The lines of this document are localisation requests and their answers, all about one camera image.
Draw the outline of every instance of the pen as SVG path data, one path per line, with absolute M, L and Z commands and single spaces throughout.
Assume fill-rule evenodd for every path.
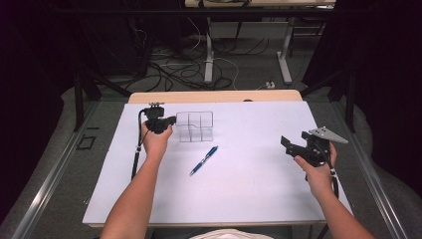
M 190 172 L 190 176 L 193 175 L 207 160 L 214 154 L 215 151 L 217 151 L 218 146 L 213 146 L 211 150 L 205 155 L 205 157 L 192 169 Z

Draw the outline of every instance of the white paper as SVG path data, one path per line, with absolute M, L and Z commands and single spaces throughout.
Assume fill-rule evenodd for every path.
M 306 145 L 316 128 L 305 102 L 165 104 L 165 117 L 213 112 L 213 141 L 180 142 L 177 127 L 161 162 L 150 224 L 243 224 L 324 221 L 305 174 L 286 154 L 281 136 Z M 130 183 L 138 137 L 137 116 L 148 105 L 124 107 L 83 222 L 105 223 Z M 192 176 L 209 149 L 218 150 Z M 144 160 L 144 150 L 138 167 Z M 340 186 L 340 201 L 351 212 Z

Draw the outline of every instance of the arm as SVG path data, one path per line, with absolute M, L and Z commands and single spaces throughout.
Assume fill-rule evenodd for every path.
M 334 165 L 337 152 L 332 143 L 329 147 Z M 335 197 L 327 164 L 313 167 L 300 156 L 295 157 L 295 162 L 307 173 L 311 192 L 319 203 L 333 238 L 374 238 Z
M 146 159 L 137 175 L 112 208 L 102 238 L 143 238 L 149 222 L 161 159 L 172 134 L 171 125 L 161 134 L 147 132 L 142 124 Z

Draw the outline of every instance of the hand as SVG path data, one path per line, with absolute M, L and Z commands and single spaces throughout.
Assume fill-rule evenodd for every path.
M 335 165 L 337 159 L 337 151 L 334 145 L 329 143 L 330 159 L 332 166 Z M 311 192 L 316 199 L 326 193 L 333 193 L 331 187 L 331 174 L 328 164 L 323 166 L 313 167 L 307 163 L 301 156 L 295 157 L 295 162 L 304 170 L 308 177 L 308 183 L 311 187 Z
M 153 158 L 162 158 L 167 149 L 167 142 L 170 136 L 173 134 L 173 127 L 169 125 L 167 129 L 160 133 L 156 134 L 153 131 L 150 131 L 145 122 L 141 125 L 142 132 L 142 143 L 143 148 L 148 156 Z

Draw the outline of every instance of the desk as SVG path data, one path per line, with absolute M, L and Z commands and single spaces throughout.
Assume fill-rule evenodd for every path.
M 129 184 L 137 114 L 149 102 L 166 102 L 166 117 L 181 110 L 214 113 L 213 141 L 179 142 L 174 127 L 159 169 L 149 226 L 324 223 L 303 171 L 280 145 L 281 135 L 304 145 L 302 131 L 317 127 L 308 104 L 296 91 L 134 94 L 121 115 L 84 223 L 103 226 Z M 189 176 L 204 153 L 217 144 L 213 157 Z M 142 151 L 139 166 L 143 158 Z M 341 186 L 339 191 L 350 210 Z
M 186 7 L 197 8 L 198 0 L 185 0 Z M 205 8 L 226 8 L 241 7 L 243 2 L 238 3 L 216 3 L 203 1 Z M 304 7 L 304 6 L 321 6 L 333 5 L 335 0 L 252 0 L 248 7 Z M 289 67 L 286 62 L 286 55 L 289 48 L 292 32 L 294 28 L 295 18 L 290 18 L 289 22 L 245 22 L 242 30 L 239 32 L 238 38 L 274 38 L 283 39 L 282 51 L 277 52 L 277 58 L 282 71 L 285 84 L 292 83 Z M 212 23 L 208 18 L 209 32 L 207 35 L 207 61 L 205 66 L 205 82 L 212 81 L 212 69 L 214 61 L 214 52 L 212 51 L 213 38 L 235 38 L 237 32 L 237 23 L 218 22 Z

